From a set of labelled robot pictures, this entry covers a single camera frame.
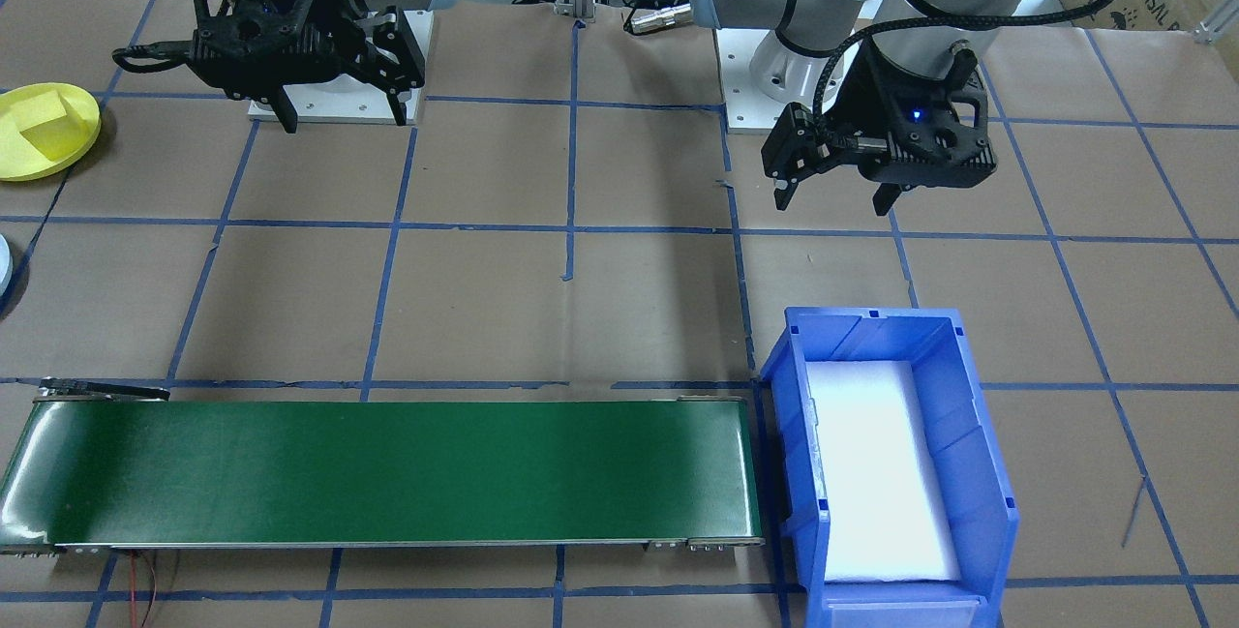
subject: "yellow block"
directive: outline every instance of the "yellow block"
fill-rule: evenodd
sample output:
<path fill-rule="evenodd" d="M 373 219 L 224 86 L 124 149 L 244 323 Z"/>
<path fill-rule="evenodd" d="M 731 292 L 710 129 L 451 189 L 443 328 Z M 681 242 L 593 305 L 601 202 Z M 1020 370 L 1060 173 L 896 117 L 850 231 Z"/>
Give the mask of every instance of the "yellow block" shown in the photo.
<path fill-rule="evenodd" d="M 35 181 L 64 170 L 99 137 L 99 104 L 71 84 L 0 94 L 0 181 Z"/>

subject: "white mounting plate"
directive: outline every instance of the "white mounting plate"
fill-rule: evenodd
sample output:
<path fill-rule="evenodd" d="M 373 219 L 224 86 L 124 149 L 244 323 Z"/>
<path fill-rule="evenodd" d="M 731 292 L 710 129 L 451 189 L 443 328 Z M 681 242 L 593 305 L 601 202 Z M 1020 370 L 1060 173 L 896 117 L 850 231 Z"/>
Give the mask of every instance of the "white mounting plate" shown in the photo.
<path fill-rule="evenodd" d="M 413 36 L 418 38 L 421 53 L 429 56 L 430 33 L 435 16 L 430 11 L 404 11 L 408 16 Z M 353 77 L 341 73 L 332 82 L 323 84 L 290 84 L 284 87 L 292 105 L 297 109 L 297 121 L 354 121 L 369 125 L 395 125 L 392 108 L 388 107 L 383 90 L 369 84 L 362 84 Z M 409 125 L 418 124 L 421 107 L 421 89 L 413 90 L 413 98 L 406 104 Z M 275 113 L 265 104 L 250 103 L 252 120 L 273 121 Z"/>
<path fill-rule="evenodd" d="M 748 73 L 748 63 L 753 59 L 762 37 L 769 33 L 766 28 L 719 28 L 715 30 L 719 42 L 719 77 L 722 81 L 722 98 L 727 103 L 727 130 L 736 135 L 766 135 L 774 126 L 783 103 L 776 102 L 757 88 Z M 847 73 L 856 48 L 844 55 L 843 73 Z M 838 87 L 826 90 L 823 108 L 835 103 Z"/>

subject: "blue plastic bin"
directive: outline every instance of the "blue plastic bin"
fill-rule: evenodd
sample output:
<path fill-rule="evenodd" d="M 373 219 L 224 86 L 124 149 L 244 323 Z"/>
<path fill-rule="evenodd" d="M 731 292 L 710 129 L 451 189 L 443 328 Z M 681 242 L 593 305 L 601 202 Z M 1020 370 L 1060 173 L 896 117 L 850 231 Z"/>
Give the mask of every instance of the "blue plastic bin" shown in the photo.
<path fill-rule="evenodd" d="M 911 363 L 950 526 L 959 581 L 826 582 L 829 488 L 805 364 Z M 774 394 L 790 517 L 782 526 L 809 593 L 807 628 L 990 628 L 1020 514 L 959 313 L 907 307 L 788 307 L 762 380 Z"/>

